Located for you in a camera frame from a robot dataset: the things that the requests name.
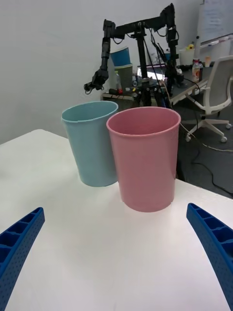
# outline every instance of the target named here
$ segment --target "electronic device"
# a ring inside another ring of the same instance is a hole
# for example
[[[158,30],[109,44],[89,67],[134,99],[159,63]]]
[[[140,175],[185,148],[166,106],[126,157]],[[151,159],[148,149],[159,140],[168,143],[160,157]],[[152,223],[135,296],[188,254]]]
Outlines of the electronic device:
[[[166,73],[166,66],[165,64],[162,65],[147,65],[147,76],[148,78],[152,78],[155,82],[164,80]],[[141,66],[137,66],[137,76],[142,77],[142,70]]]

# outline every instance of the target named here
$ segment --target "blue cup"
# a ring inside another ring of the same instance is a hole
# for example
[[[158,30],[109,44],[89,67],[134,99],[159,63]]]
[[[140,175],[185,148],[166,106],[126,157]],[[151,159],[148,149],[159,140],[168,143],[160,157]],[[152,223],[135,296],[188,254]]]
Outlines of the blue cup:
[[[117,181],[108,119],[117,112],[114,102],[80,104],[62,113],[70,146],[83,183],[104,187]]]
[[[129,48],[127,47],[124,47],[114,53],[111,53],[110,55],[115,67],[131,64]]]

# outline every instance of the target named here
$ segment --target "cup rim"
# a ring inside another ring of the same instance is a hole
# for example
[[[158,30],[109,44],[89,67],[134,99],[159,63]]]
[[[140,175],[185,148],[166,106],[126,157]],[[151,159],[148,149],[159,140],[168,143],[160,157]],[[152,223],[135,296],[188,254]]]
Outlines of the cup rim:
[[[153,106],[149,106],[149,107],[130,108],[130,110],[133,110],[133,109],[148,109],[148,108],[149,108],[149,109],[168,109],[168,108],[163,108],[163,107],[153,107]],[[116,135],[118,135],[118,136],[121,136],[121,137],[129,137],[129,138],[134,138],[134,137],[135,137],[135,138],[139,138],[139,137],[152,137],[152,136],[156,136],[156,135],[160,135],[160,134],[164,134],[164,133],[166,133],[166,132],[169,132],[169,131],[171,131],[172,129],[174,129],[174,128],[176,128],[177,126],[179,126],[179,124],[181,123],[181,116],[180,116],[176,111],[169,109],[170,111],[172,111],[173,113],[175,113],[175,114],[177,115],[178,121],[177,121],[172,127],[168,128],[168,129],[166,129],[166,130],[164,130],[164,131],[156,132],[156,133],[150,133],[150,134],[124,134],[124,133],[119,133],[119,132],[114,131],[114,130],[109,126],[109,121],[110,121],[113,117],[115,117],[116,115],[119,115],[119,114],[121,114],[121,113],[124,113],[124,112],[127,111],[127,110],[120,111],[120,112],[114,114],[113,116],[111,116],[111,117],[108,119],[106,125],[107,125],[108,130],[109,130],[111,133],[114,133],[114,134],[116,134]]]
[[[97,117],[97,118],[93,118],[93,119],[88,119],[88,120],[77,120],[77,121],[70,121],[70,120],[63,119],[63,114],[64,114],[64,112],[66,112],[66,111],[68,111],[68,110],[70,110],[70,109],[73,109],[73,108],[75,108],[75,107],[77,107],[77,106],[81,106],[81,105],[92,104],[92,103],[100,103],[100,102],[112,103],[112,104],[115,105],[116,108],[115,108],[113,111],[107,113],[106,115],[103,115],[103,116]],[[63,122],[67,122],[67,123],[89,122],[89,121],[94,121],[94,120],[98,120],[98,119],[102,119],[102,118],[105,118],[105,117],[107,117],[107,116],[110,116],[110,115],[112,115],[113,113],[115,113],[117,110],[118,110],[118,104],[115,103],[115,102],[112,102],[112,101],[92,101],[92,102],[86,102],[86,103],[83,103],[83,104],[77,104],[77,105],[75,105],[75,106],[72,106],[72,107],[67,108],[66,110],[64,110],[64,111],[62,112],[62,121],[63,121]]]

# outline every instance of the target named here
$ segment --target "white table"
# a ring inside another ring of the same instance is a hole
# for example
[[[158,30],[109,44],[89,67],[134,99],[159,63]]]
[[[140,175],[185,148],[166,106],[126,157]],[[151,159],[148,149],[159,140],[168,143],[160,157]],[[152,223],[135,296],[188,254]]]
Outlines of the white table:
[[[42,206],[44,223],[6,311],[226,311],[186,219],[194,202],[233,227],[233,202],[176,181],[156,213],[120,200],[118,184],[78,177],[68,140],[36,130],[0,146],[0,232]]]

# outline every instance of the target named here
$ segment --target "white wall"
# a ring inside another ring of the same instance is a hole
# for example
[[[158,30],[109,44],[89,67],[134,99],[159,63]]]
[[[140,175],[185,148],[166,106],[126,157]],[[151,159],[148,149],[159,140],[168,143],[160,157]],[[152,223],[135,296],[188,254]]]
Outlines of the white wall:
[[[181,48],[196,37],[199,2],[173,1]],[[100,66],[104,19],[121,25],[159,16],[168,4],[170,0],[1,0],[0,143],[38,128],[64,135],[62,111],[100,97],[97,91],[85,95],[83,85]],[[155,39],[166,46],[164,39]],[[126,37],[122,45],[129,46],[137,66],[136,41]]]

